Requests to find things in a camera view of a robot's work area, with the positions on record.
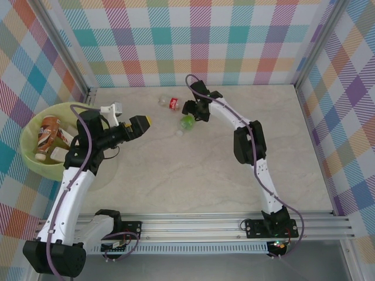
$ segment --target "white bottle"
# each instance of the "white bottle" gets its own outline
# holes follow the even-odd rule
[[[171,110],[179,111],[183,107],[183,101],[181,101],[180,98],[162,95],[159,98],[159,105],[162,107],[168,107]]]
[[[55,148],[51,153],[51,159],[59,163],[65,162],[65,156],[69,151],[63,148]]]

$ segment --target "bottle cap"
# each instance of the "bottle cap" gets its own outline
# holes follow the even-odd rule
[[[35,159],[38,160],[38,161],[45,161],[46,155],[41,154],[41,153],[37,153],[37,154],[35,154]]]

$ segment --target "metal frame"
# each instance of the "metal frame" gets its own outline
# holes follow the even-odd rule
[[[320,33],[318,39],[316,40],[316,44],[314,45],[311,54],[307,58],[306,63],[303,66],[299,74],[299,77],[295,84],[295,88],[297,92],[299,88],[301,87],[301,85],[306,81],[307,77],[309,76],[309,73],[312,70],[313,65],[316,63],[319,55],[321,54],[322,50],[326,46],[333,30],[335,29],[338,21],[340,20],[349,2],[350,0],[337,0],[336,1],[336,4],[332,9],[332,13],[329,15],[326,23],[324,24],[322,28],[322,32]]]
[[[73,60],[67,46],[64,43],[64,40],[60,35],[60,32],[56,29],[55,25],[53,24],[48,14],[48,11],[46,10],[46,8],[40,0],[28,0],[28,2],[30,7],[33,9],[35,15],[41,22],[42,26],[46,30],[49,39],[53,43],[57,52],[60,54],[60,57],[65,62],[70,74],[73,76],[78,87],[85,95],[88,95],[90,87],[84,81],[81,71],[79,70],[76,62]]]
[[[85,100],[83,101],[85,104],[93,106],[95,103],[95,97],[96,93],[98,91],[98,88],[90,88],[88,94],[86,95]]]
[[[57,19],[59,20],[61,26],[63,27],[63,29],[65,31],[65,34],[68,37],[74,51],[76,52],[76,55],[77,55],[79,61],[81,62],[82,67],[86,71],[86,77],[87,77],[89,83],[91,83],[90,87],[98,88],[99,83],[96,80],[96,77],[93,73],[93,70],[91,69],[91,67],[88,63],[87,58],[84,55],[84,53],[82,51],[82,48],[81,48],[76,36],[74,35],[74,32],[73,32],[65,14],[64,14],[63,8],[60,6],[59,0],[49,0],[49,3],[51,5],[54,13],[56,14]]]
[[[350,240],[354,232],[347,217],[337,217],[333,212],[302,212],[305,221],[303,240]],[[262,219],[258,212],[253,213],[202,213],[202,214],[121,214],[124,221],[142,221],[142,243],[176,243],[176,242],[270,242],[275,238],[247,239],[240,229],[240,223],[246,218]],[[93,215],[80,214],[76,232],[80,231],[92,219]],[[301,229],[301,220],[295,214]],[[39,232],[45,221],[39,222]]]

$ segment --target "plastic bottle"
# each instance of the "plastic bottle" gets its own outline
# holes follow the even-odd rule
[[[63,163],[63,162],[65,162],[65,156],[67,155],[68,152],[69,152],[69,150],[56,147],[52,151],[50,157],[51,157],[52,160],[54,160],[56,162]]]
[[[46,115],[42,121],[37,136],[37,149],[35,159],[45,161],[49,148],[51,147],[60,127],[60,120],[54,115]]]
[[[159,98],[159,105],[168,107],[171,110],[179,111],[183,107],[183,101],[180,98],[173,98],[168,95],[162,95]]]
[[[176,132],[177,136],[182,136],[184,132],[193,129],[195,124],[195,119],[191,115],[187,115],[181,118],[179,126],[180,129]]]

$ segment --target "red bottle label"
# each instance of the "red bottle label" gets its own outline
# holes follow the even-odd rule
[[[169,108],[172,110],[176,110],[176,103],[178,98],[171,98],[171,101],[169,102]]]

